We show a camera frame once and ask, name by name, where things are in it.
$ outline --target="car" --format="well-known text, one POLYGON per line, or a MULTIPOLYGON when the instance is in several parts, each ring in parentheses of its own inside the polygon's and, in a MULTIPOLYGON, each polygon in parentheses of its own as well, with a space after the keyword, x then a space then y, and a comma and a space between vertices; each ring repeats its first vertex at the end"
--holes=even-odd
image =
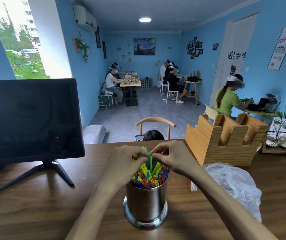
POLYGON ((6 50, 6 51, 10 51, 12 52, 13 54, 17 55, 17 56, 23 56, 26 60, 29 60, 30 59, 30 56, 25 54, 25 53, 20 53, 18 51, 15 51, 15 50, 6 50))
POLYGON ((29 55, 30 57, 32 57, 33 55, 39 54, 38 49, 22 49, 20 51, 21 54, 26 54, 29 55))

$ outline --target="air conditioner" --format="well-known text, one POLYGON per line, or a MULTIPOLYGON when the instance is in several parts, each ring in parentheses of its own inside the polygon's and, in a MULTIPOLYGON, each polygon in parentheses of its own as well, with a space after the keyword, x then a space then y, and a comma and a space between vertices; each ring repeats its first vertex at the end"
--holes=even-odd
POLYGON ((76 23, 85 29, 97 30, 96 19, 80 5, 73 5, 76 23))

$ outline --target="colorful straw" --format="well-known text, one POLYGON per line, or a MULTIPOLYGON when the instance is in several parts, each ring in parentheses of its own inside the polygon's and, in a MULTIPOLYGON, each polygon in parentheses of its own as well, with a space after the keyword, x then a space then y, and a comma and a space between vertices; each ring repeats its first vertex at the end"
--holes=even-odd
MULTIPOLYGON (((135 162, 139 155, 133 154, 132 161, 135 162)), ((130 183, 141 189, 151 189, 160 186, 169 176, 169 167, 152 158, 152 153, 148 161, 143 163, 138 171, 133 175, 130 183)))

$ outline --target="wooden holder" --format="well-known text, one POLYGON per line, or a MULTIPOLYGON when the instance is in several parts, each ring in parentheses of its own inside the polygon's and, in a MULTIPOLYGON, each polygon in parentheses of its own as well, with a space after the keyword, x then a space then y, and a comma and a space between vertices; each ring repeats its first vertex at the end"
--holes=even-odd
POLYGON ((228 163, 248 166, 269 126, 246 113, 234 121, 229 115, 217 115, 214 125, 200 115, 197 127, 187 125, 185 141, 200 165, 228 163))

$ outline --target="monitor stand leg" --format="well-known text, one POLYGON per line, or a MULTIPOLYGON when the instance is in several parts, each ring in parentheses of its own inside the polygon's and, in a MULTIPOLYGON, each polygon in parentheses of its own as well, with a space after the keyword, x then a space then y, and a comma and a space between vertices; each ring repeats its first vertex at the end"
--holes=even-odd
POLYGON ((33 167, 32 169, 28 170, 26 173, 23 173, 22 175, 18 176, 14 180, 0 187, 0 191, 16 184, 17 182, 29 177, 30 175, 38 171, 45 170, 45 169, 55 169, 58 172, 58 174, 66 181, 66 183, 68 183, 69 186, 74 186, 74 183, 72 182, 70 177, 67 175, 67 173, 65 172, 65 170, 63 169, 63 167, 60 165, 60 163, 57 160, 42 161, 42 162, 43 164, 33 167))

